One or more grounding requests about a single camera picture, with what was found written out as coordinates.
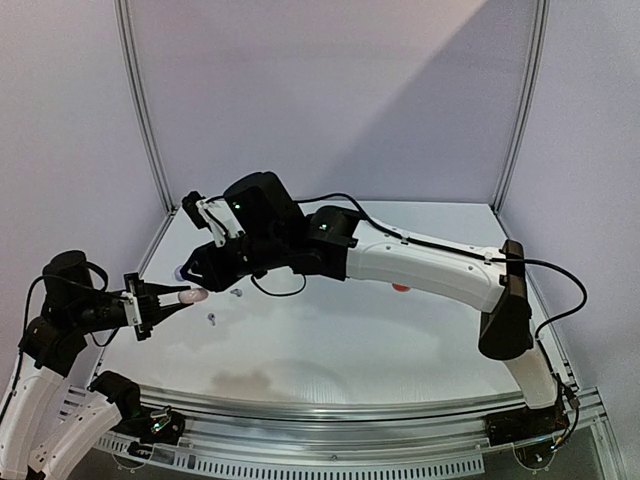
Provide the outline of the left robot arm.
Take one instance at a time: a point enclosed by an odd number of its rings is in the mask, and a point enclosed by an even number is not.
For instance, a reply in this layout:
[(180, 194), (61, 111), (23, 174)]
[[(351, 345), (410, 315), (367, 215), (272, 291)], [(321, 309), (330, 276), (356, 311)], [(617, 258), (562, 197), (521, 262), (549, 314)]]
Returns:
[(108, 278), (84, 252), (56, 255), (35, 279), (45, 289), (40, 314), (26, 318), (15, 371), (1, 402), (1, 476), (4, 479), (65, 479), (107, 432), (135, 445), (176, 445), (185, 417), (170, 407), (149, 408), (132, 380), (112, 371), (99, 374), (88, 394), (45, 440), (36, 433), (50, 401), (72, 370), (87, 339), (130, 327), (137, 340), (171, 315), (204, 299), (187, 286), (144, 282), (125, 275), (125, 287), (110, 292), (92, 278)]

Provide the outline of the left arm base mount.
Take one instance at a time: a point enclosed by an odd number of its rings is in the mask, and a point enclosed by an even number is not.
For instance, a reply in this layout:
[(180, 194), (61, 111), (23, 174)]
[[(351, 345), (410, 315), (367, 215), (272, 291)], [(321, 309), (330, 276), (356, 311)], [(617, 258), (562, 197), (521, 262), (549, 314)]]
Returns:
[(186, 427), (186, 417), (171, 406), (142, 406), (135, 417), (121, 420), (112, 432), (137, 438), (142, 444), (177, 445)]

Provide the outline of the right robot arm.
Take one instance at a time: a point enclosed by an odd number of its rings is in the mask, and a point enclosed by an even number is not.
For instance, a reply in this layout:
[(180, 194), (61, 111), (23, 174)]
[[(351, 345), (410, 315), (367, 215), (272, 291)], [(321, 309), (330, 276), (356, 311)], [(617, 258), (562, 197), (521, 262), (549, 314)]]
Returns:
[(196, 248), (182, 277), (210, 292), (288, 268), (295, 275), (396, 284), (441, 295), (480, 313), (478, 349), (501, 361), (526, 407), (517, 427), (537, 436), (556, 417), (559, 382), (531, 331), (520, 243), (474, 247), (418, 235), (372, 219), (360, 206), (306, 214), (273, 172), (256, 172), (218, 197), (196, 191), (182, 208), (212, 241)]

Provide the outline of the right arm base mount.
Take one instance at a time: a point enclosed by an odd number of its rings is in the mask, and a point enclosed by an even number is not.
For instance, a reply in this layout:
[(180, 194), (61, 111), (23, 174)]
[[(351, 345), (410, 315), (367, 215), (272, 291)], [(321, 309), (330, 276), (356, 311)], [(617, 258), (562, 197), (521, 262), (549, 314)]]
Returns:
[(491, 446), (518, 443), (534, 438), (551, 441), (557, 450), (573, 435), (580, 419), (580, 403), (562, 400), (543, 409), (528, 407), (489, 414), (484, 418), (484, 431)]

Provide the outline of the red earbud charging case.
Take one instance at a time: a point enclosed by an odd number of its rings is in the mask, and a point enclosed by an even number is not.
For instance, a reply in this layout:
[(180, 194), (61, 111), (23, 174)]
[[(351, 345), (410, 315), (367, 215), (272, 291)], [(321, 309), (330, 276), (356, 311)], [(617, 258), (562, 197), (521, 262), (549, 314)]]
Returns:
[(397, 283), (393, 283), (392, 287), (399, 292), (408, 292), (411, 290), (411, 287), (405, 286), (405, 285), (401, 285), (401, 284), (397, 284)]

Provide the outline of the pink-white earbud charging case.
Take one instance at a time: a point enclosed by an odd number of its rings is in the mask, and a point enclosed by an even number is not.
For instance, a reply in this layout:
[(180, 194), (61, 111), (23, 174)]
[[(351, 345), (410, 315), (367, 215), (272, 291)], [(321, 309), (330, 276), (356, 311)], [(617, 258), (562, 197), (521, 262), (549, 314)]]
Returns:
[(209, 292), (203, 288), (191, 288), (178, 293), (178, 300), (185, 305), (203, 302), (209, 296)]

